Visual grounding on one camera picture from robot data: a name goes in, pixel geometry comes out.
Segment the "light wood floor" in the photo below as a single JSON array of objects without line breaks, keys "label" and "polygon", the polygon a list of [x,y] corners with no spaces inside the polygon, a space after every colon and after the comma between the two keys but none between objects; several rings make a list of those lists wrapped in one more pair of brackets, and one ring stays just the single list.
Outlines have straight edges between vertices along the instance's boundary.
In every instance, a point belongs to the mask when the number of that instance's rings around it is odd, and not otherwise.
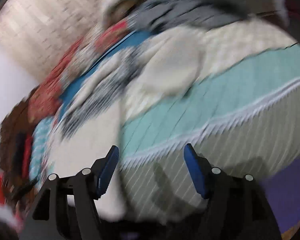
[{"label": "light wood floor", "polygon": [[99,19],[100,0],[8,0],[0,44],[39,82]]}]

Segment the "purple surface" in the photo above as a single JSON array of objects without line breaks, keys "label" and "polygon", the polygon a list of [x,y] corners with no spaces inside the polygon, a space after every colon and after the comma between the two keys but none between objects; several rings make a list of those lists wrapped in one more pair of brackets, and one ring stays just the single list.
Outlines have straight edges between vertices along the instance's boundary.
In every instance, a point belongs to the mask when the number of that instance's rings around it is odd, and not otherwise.
[{"label": "purple surface", "polygon": [[280,232],[300,221],[300,157],[270,179],[262,182]]}]

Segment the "gray clothing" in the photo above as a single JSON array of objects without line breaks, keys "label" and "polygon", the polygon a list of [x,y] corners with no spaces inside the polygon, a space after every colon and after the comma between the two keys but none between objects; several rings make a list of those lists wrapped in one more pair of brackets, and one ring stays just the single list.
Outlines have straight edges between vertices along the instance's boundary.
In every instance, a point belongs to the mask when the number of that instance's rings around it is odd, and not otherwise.
[{"label": "gray clothing", "polygon": [[127,22],[131,30],[162,32],[180,24],[212,29],[247,16],[245,0],[147,0]]}]

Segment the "silver screw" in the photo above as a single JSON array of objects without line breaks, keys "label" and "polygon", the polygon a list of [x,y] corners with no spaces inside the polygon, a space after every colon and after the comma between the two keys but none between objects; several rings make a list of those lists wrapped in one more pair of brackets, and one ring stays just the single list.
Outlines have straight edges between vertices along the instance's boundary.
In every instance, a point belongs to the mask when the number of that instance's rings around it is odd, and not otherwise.
[{"label": "silver screw", "polygon": [[81,172],[83,175],[88,175],[91,172],[91,170],[89,168],[85,168]]},{"label": "silver screw", "polygon": [[212,168],[211,171],[212,171],[213,174],[220,174],[221,173],[221,170],[217,167]]},{"label": "silver screw", "polygon": [[55,180],[56,178],[57,178],[57,175],[54,173],[50,174],[48,177],[49,180]]},{"label": "silver screw", "polygon": [[247,175],[244,176],[244,177],[245,177],[245,179],[246,179],[247,181],[253,181],[253,176],[250,175],[250,174],[247,174]]}]

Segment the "white wall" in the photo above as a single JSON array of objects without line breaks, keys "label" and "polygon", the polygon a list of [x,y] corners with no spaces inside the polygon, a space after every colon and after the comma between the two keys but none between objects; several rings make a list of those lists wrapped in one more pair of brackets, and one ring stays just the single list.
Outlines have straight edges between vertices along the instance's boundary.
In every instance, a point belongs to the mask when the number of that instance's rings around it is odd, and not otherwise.
[{"label": "white wall", "polygon": [[12,108],[38,85],[0,48],[0,123]]}]

